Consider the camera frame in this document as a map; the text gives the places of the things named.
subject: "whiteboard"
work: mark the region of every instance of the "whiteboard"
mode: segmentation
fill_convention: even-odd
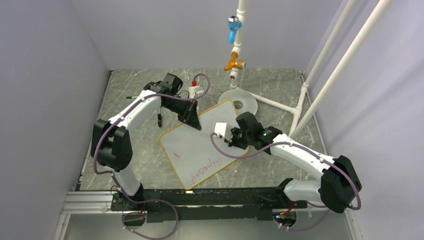
[[[184,189],[189,190],[211,177],[235,160],[219,153],[211,143],[216,123],[239,127],[236,109],[231,100],[225,100],[199,114],[201,131],[180,124],[159,136],[159,142]],[[223,139],[215,139],[225,153],[243,156],[249,149],[228,147]]]

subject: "orange wire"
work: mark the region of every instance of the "orange wire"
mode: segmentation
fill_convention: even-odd
[[[281,212],[280,215],[287,215],[287,214],[289,214],[290,211],[294,208],[294,206],[295,206],[295,203],[293,203],[287,211]]]

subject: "blue valve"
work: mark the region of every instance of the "blue valve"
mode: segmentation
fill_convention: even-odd
[[[230,44],[233,44],[234,39],[236,38],[237,30],[242,27],[242,23],[239,21],[238,17],[231,16],[228,18],[228,27],[229,27],[228,42]]]

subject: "table top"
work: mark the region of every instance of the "table top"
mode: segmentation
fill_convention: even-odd
[[[110,76],[100,118],[108,120],[118,114],[133,101],[133,99],[126,99],[126,96],[138,96],[147,83],[163,80],[166,73],[175,74],[181,78],[184,81],[183,90],[190,86],[196,74],[205,73],[209,76],[210,89],[203,98],[199,99],[199,112],[216,105],[220,95],[230,89],[229,72],[222,69],[115,70]],[[202,77],[199,82],[206,86],[206,81]],[[238,73],[237,83],[243,90],[291,107],[297,105],[302,86],[296,69],[245,69]],[[303,113],[308,108],[308,101],[305,100]],[[161,114],[163,124],[161,128],[158,127],[155,112],[130,136],[133,150],[130,164],[145,189],[181,189],[183,186],[158,140],[163,132],[180,122],[177,120],[177,115],[168,109],[162,108]],[[273,126],[288,133],[293,115],[258,102],[256,118],[264,127]],[[317,152],[323,152],[317,126],[312,120],[294,140]],[[293,163],[263,152],[248,159],[236,160],[196,188],[276,187],[286,178],[313,179]],[[113,185],[112,178],[108,174],[95,175],[93,159],[89,157],[83,169],[80,189],[108,190]]]

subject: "red handwriting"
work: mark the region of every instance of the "red handwriting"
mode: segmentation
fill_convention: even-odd
[[[218,160],[215,160],[215,161],[211,161],[210,159],[208,159],[209,160],[209,164],[207,164],[207,165],[205,165],[204,167],[202,167],[202,168],[199,168],[199,170],[194,174],[194,175],[192,175],[191,173],[190,173],[190,176],[191,176],[191,182],[193,183],[193,184],[195,184],[196,183],[196,180],[197,180],[197,178],[198,177],[200,177],[200,176],[202,176],[203,174],[205,174],[207,171],[208,171],[208,169],[209,168],[211,168],[212,166],[214,166],[214,165],[218,165],[218,166],[221,166],[221,164],[223,164],[223,160],[221,159],[221,157],[218,157]]]

